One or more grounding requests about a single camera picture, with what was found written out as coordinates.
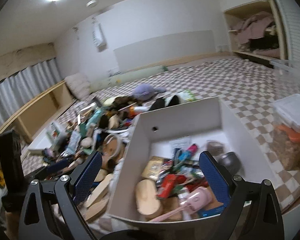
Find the grey metal bowl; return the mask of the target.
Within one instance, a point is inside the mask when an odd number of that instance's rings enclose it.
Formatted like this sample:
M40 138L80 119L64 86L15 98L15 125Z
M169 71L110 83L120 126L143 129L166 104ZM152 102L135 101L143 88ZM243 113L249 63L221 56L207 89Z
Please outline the grey metal bowl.
M231 175L237 174L241 169L241 161L235 152L228 152L223 154L219 159L218 163L223 165Z

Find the white tray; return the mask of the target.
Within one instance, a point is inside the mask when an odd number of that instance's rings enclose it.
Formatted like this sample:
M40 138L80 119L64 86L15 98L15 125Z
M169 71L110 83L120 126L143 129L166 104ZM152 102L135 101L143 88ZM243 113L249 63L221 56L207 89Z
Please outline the white tray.
M30 143L28 151L30 154L40 155L43 150L52 146L51 141L46 133L46 129L43 129Z

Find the round wooden hoop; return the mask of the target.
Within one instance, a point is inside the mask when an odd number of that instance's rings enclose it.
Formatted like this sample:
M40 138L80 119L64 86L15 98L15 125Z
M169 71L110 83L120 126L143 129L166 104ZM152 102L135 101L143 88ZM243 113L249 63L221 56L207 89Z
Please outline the round wooden hoop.
M115 159L121 152L122 140L117 134L109 134L102 145L103 161Z

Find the wooden low shelf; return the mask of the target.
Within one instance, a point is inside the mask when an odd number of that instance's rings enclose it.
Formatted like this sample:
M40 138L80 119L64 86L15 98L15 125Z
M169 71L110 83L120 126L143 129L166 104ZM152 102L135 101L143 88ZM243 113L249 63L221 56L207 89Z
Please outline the wooden low shelf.
M61 81L30 100L10 116L0 127L0 134L16 128L27 144L53 120L62 115L74 99L65 81Z

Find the oval wooden board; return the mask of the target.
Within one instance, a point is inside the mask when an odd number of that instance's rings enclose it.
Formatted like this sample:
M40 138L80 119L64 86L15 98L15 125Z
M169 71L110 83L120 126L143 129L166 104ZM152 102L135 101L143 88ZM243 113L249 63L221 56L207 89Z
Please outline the oval wooden board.
M147 219L153 219L162 214L161 201L157 198L157 188L154 181L144 179L135 187L137 211Z

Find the white storage box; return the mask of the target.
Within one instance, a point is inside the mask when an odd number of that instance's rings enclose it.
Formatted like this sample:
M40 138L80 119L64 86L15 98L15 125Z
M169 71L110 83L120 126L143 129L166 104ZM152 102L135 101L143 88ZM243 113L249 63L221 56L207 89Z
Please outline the white storage box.
M219 216L178 222L149 223L136 208L135 186L151 156L171 158L176 145L197 144L205 150L208 140L225 145L241 161L239 170L246 181L260 183L269 179L273 187L279 182L270 168L258 141L245 124L218 97L142 113L136 123L122 163L121 172L111 192L108 215L127 224L151 229L183 229L213 226Z

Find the yellow snack packet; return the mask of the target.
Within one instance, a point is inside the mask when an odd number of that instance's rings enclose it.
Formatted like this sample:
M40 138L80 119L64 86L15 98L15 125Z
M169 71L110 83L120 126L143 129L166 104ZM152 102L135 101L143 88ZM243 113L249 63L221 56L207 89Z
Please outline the yellow snack packet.
M142 178L157 181L163 163L164 158L152 156L141 174Z

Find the clear plastic snack container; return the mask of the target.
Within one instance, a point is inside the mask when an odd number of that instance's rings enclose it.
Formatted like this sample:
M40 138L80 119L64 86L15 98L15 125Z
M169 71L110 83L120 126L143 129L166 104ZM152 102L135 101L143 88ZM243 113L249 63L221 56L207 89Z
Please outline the clear plastic snack container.
M300 167L300 94L273 102L274 130L271 149L286 170Z

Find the grey curtain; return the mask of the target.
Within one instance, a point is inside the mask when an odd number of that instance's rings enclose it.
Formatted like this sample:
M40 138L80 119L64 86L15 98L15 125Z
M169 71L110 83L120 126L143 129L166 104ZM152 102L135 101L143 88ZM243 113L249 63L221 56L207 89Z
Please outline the grey curtain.
M0 126L23 105L62 80L55 58L0 81Z

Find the beige pillow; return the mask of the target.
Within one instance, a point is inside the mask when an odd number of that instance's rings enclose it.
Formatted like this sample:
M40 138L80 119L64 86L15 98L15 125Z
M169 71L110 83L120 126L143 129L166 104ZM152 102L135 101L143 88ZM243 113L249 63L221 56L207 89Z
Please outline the beige pillow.
M84 74L69 75L64 81L76 99L83 101L90 95L90 82Z

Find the black white plush toy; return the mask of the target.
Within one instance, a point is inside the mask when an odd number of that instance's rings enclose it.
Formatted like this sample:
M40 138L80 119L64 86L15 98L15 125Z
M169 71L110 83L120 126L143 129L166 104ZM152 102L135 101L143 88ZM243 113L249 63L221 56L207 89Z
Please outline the black white plush toy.
M174 95L170 98L157 98L155 102L151 105L148 111L154 111L166 107L176 106L182 103L181 98L179 96Z

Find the purple plush toy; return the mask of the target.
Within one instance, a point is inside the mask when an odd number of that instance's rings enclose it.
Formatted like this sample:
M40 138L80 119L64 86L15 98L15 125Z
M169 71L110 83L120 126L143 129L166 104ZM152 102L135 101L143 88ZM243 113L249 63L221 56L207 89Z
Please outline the purple plush toy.
M143 83L134 88L132 92L132 97L135 98L136 100L148 101L151 98L155 97L156 95L165 92L166 92L166 88L164 87L154 88L149 84Z

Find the closet shelf with clothes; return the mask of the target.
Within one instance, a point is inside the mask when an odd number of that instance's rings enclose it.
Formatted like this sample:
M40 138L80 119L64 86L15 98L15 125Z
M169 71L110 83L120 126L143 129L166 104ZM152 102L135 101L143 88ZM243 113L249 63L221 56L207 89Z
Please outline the closet shelf with clothes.
M224 11L231 50L259 60L285 60L287 41L279 9L273 0L244 3Z

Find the smoke detector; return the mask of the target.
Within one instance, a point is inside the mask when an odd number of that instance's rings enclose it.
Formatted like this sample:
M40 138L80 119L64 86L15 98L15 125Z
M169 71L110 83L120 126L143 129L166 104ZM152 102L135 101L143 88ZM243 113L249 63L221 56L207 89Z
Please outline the smoke detector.
M97 4L98 4L98 1L97 1L97 0L90 0L90 1L86 4L86 6L89 7L89 8L93 8L93 7L97 6Z

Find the wall air conditioner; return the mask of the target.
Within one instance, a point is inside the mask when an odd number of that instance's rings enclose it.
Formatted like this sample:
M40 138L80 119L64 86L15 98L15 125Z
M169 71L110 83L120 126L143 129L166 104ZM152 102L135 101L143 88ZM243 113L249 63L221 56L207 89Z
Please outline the wall air conditioner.
M106 38L103 34L100 23L95 17L92 18L93 26L93 42L99 52L104 51L107 48Z

